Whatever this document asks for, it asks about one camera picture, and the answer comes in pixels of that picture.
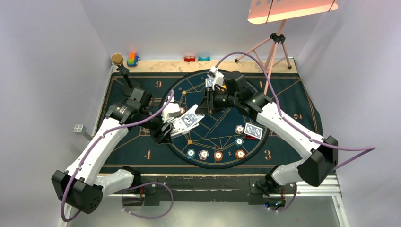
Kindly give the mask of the blue playing card deck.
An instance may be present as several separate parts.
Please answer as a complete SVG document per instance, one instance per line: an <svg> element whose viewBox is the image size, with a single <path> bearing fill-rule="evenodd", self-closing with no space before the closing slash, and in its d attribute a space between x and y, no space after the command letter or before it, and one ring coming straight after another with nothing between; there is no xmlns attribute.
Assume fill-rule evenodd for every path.
<svg viewBox="0 0 401 227"><path fill-rule="evenodd" d="M199 125L199 122L205 117L205 115L195 113L195 111L198 107L199 106L197 104L195 104L187 112L185 112L182 116L174 119L171 122L173 129L172 129L170 135L173 139L187 134L191 129L193 129Z"/></svg>

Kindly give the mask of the green poker chip stack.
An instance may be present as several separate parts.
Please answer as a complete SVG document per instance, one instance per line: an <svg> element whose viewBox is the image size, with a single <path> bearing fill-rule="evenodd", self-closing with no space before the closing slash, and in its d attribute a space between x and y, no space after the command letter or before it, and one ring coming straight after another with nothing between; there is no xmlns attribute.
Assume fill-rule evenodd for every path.
<svg viewBox="0 0 401 227"><path fill-rule="evenodd" d="M194 149L188 149L186 152L186 158L192 160L195 158L196 152Z"/></svg>

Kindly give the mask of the pink white poker chip stack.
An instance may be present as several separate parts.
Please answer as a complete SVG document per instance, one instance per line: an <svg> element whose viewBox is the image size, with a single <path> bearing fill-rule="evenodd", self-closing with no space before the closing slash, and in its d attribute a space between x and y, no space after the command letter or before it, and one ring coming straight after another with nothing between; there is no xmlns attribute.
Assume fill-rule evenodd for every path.
<svg viewBox="0 0 401 227"><path fill-rule="evenodd" d="M204 161L209 157L209 152L207 150L201 150L199 152L199 159Z"/></svg>

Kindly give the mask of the orange red poker chip stack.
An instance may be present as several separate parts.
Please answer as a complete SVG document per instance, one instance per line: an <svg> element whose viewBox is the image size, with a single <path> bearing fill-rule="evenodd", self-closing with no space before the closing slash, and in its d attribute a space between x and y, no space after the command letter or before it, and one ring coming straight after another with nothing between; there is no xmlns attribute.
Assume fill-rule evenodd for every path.
<svg viewBox="0 0 401 227"><path fill-rule="evenodd" d="M215 159L216 161L221 161L221 160L223 159L223 154L222 154L222 152L216 151L216 152L214 153L214 159Z"/></svg>

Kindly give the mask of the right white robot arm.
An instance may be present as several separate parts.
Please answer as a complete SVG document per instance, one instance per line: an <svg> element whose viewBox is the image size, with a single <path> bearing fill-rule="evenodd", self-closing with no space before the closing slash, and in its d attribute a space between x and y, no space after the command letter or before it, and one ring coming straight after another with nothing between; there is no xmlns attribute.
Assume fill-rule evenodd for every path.
<svg viewBox="0 0 401 227"><path fill-rule="evenodd" d="M301 160L274 167L265 177L266 188L278 192L288 183L304 181L318 187L338 163L338 141L309 131L285 114L277 98L271 99L260 91L253 92L245 76L233 71L226 74L211 69L204 99L196 109L198 114L212 115L227 107L236 108L243 116L272 130L287 142Z"/></svg>

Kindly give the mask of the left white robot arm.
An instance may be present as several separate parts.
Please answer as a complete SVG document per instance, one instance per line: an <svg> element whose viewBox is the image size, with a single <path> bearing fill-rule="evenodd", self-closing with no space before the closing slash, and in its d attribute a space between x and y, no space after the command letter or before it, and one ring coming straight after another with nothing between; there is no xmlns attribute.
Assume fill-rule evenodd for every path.
<svg viewBox="0 0 401 227"><path fill-rule="evenodd" d="M135 88L130 97L114 103L105 114L101 126L81 155L65 170L57 170L51 181L57 197L61 200L61 219L72 221L76 215L66 214L69 205L77 213L92 213L98 208L103 197L119 191L136 193L148 183L143 183L141 173L129 166L123 166L107 176L99 176L100 170L116 145L136 126L149 129L156 144L172 142L173 126L168 118L180 114L180 107L174 102L174 91L168 100L152 112L150 102L153 95L141 88Z"/></svg>

